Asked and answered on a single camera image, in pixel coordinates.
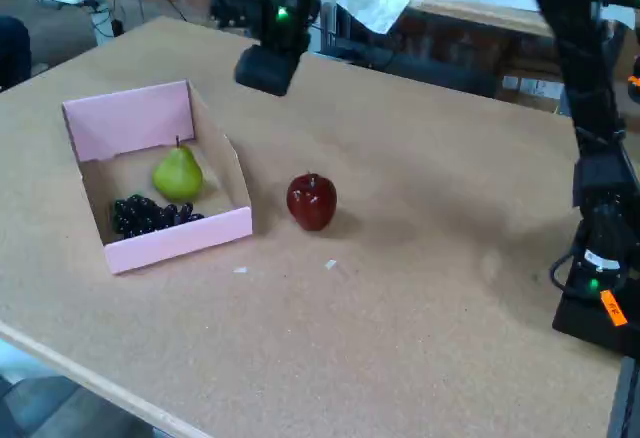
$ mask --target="red apple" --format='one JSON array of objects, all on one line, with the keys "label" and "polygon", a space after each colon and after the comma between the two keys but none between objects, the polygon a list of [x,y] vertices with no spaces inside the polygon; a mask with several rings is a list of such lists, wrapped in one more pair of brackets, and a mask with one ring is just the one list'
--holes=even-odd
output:
[{"label": "red apple", "polygon": [[287,207],[307,231],[320,231],[336,212],[338,196],[331,180],[316,173],[294,178],[287,190]]}]

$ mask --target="orange label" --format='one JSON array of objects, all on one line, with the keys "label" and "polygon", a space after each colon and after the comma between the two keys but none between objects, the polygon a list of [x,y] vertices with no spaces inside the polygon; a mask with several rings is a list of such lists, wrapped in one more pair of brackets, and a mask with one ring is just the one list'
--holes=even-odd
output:
[{"label": "orange label", "polygon": [[616,298],[610,290],[601,291],[600,299],[602,300],[607,313],[609,313],[609,317],[611,318],[611,321],[613,321],[614,326],[622,326],[628,323],[620,309],[620,305],[618,305]]}]

